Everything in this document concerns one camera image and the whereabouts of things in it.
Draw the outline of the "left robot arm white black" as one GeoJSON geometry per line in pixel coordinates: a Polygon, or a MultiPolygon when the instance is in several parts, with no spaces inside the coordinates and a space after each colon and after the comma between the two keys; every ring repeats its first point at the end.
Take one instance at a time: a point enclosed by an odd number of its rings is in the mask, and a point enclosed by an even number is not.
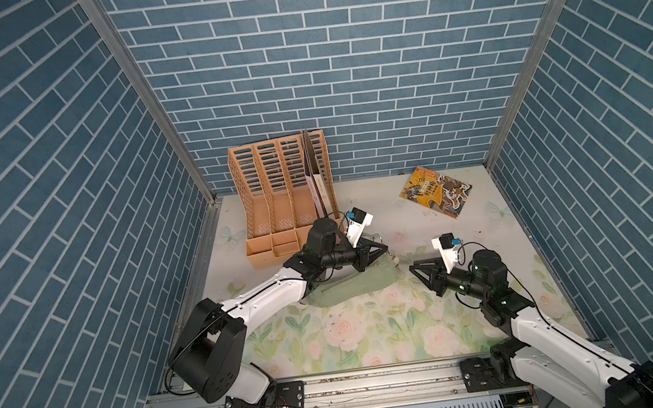
{"type": "Polygon", "coordinates": [[[167,364],[173,375],[208,404],[226,396],[260,402],[272,379],[243,363],[250,332],[308,297],[325,282],[328,271],[353,267],[362,273],[388,251],[387,245],[363,235],[374,220],[372,214],[355,208],[344,220],[341,230],[333,219],[317,219],[301,250],[257,287],[222,303],[208,298],[199,302],[170,352],[167,364]]]}

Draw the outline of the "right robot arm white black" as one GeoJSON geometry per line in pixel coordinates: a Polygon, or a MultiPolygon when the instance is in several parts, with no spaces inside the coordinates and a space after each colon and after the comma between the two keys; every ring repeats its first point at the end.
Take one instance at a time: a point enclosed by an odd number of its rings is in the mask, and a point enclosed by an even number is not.
{"type": "Polygon", "coordinates": [[[478,299],[487,322],[506,334],[490,350],[494,382],[532,384],[569,408],[653,408],[653,362],[605,351],[551,320],[531,295],[510,287],[511,270],[495,251],[478,250],[466,267],[450,255],[414,262],[410,271],[437,296],[478,299]]]}

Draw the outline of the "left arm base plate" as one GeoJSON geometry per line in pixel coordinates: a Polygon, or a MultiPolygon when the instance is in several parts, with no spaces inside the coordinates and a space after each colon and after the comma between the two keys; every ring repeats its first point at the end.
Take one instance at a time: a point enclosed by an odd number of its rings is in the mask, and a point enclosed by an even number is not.
{"type": "Polygon", "coordinates": [[[304,381],[273,382],[257,403],[228,396],[224,408],[303,408],[304,381]]]}

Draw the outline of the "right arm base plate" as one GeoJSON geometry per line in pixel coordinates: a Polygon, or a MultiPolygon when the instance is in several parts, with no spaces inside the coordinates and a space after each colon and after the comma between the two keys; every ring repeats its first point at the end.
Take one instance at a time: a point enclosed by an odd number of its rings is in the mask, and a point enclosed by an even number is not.
{"type": "Polygon", "coordinates": [[[507,338],[492,346],[488,356],[461,360],[459,368],[467,392],[528,386],[528,382],[519,378],[512,365],[516,353],[524,348],[529,348],[529,344],[515,338],[507,338]]]}

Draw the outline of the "green fabric bag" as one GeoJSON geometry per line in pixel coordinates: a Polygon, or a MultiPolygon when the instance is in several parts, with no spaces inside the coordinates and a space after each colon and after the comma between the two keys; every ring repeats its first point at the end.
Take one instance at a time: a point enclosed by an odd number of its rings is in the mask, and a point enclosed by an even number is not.
{"type": "Polygon", "coordinates": [[[392,254],[379,257],[359,273],[350,271],[337,281],[320,284],[301,303],[319,308],[332,308],[357,296],[364,296],[389,287],[399,277],[399,259],[392,254]]]}

